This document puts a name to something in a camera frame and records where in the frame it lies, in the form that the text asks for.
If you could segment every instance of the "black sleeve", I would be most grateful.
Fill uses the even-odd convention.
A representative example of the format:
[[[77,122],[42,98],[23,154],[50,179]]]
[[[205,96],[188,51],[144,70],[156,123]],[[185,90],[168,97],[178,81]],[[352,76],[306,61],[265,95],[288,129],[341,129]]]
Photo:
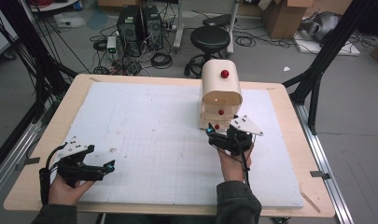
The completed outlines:
[[[32,224],[77,224],[77,208],[70,205],[46,204]]]
[[[217,224],[258,224],[261,203],[240,181],[217,185]]]

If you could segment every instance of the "black stool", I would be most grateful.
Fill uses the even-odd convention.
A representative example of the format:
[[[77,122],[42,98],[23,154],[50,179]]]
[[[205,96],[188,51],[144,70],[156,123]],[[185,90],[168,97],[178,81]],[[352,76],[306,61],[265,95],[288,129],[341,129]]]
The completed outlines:
[[[190,59],[185,67],[185,76],[189,76],[191,72],[196,78],[200,78],[202,76],[203,65],[206,62],[211,60],[211,58],[223,58],[220,51],[230,44],[230,35],[227,31],[217,26],[202,26],[191,33],[190,40],[191,43],[198,49],[202,50],[204,54],[194,56]],[[201,61],[196,63],[195,60],[198,58],[201,58]]]

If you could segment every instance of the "red ball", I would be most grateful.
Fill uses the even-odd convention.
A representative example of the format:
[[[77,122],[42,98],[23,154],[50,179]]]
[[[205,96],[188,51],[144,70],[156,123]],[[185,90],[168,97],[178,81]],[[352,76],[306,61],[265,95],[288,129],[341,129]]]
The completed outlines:
[[[223,78],[227,78],[228,76],[229,76],[229,71],[227,71],[227,70],[223,70],[223,71],[221,71],[221,77],[223,77]]]

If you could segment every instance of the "wooden table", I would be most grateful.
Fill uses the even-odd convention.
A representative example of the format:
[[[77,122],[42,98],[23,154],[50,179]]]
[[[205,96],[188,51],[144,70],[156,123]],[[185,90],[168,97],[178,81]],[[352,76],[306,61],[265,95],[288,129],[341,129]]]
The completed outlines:
[[[32,158],[41,158],[40,163],[24,167],[5,200],[4,207],[7,210],[37,211],[41,208],[38,170],[45,166],[50,152],[65,139],[69,127],[75,119],[93,82],[176,86],[201,85],[201,81],[198,79],[77,76],[32,154]],[[318,168],[285,87],[275,83],[241,82],[241,88],[266,90],[269,92],[295,175],[299,181],[301,196],[304,200],[304,207],[301,209],[263,209],[261,215],[264,217],[333,217],[335,211],[322,178],[311,177],[310,175],[310,171],[317,171]],[[215,215],[217,211],[215,206],[124,203],[80,203],[77,210],[79,212],[165,215]]]

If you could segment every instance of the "concrete floor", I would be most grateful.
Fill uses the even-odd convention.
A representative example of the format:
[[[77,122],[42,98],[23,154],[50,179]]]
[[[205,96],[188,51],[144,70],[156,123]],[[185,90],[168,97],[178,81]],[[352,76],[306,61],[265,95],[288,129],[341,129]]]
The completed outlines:
[[[89,38],[115,24],[117,14],[91,6],[84,8],[79,15],[87,24],[64,30],[61,36],[90,67],[95,50]],[[202,16],[195,17],[199,24],[202,19]],[[236,25],[247,28],[257,27],[260,23],[255,19],[238,18]],[[251,32],[265,34],[263,29]],[[56,35],[52,36],[57,40],[63,63],[75,71],[83,71],[63,42]],[[354,222],[378,223],[378,62],[370,56],[373,47],[364,48],[360,44],[356,47],[361,52],[358,57],[336,57],[322,79],[316,129]],[[148,68],[148,72],[142,71],[138,76],[184,77],[185,64],[198,52],[190,44],[187,30],[181,50],[172,52],[172,67],[166,70]],[[275,83],[304,72],[314,58],[313,54],[298,53],[294,46],[284,49],[262,41],[252,48],[234,44],[234,54],[229,57],[237,65],[240,80]],[[32,105],[33,93],[34,88],[21,61],[0,59],[0,146]],[[3,208],[3,201],[19,173],[14,172],[0,193],[0,223],[29,223],[35,217],[35,213],[10,212]],[[95,214],[78,216],[79,223],[93,223],[95,219]],[[263,217],[260,223],[273,222]],[[338,220],[295,217],[289,223],[331,224],[338,223]]]

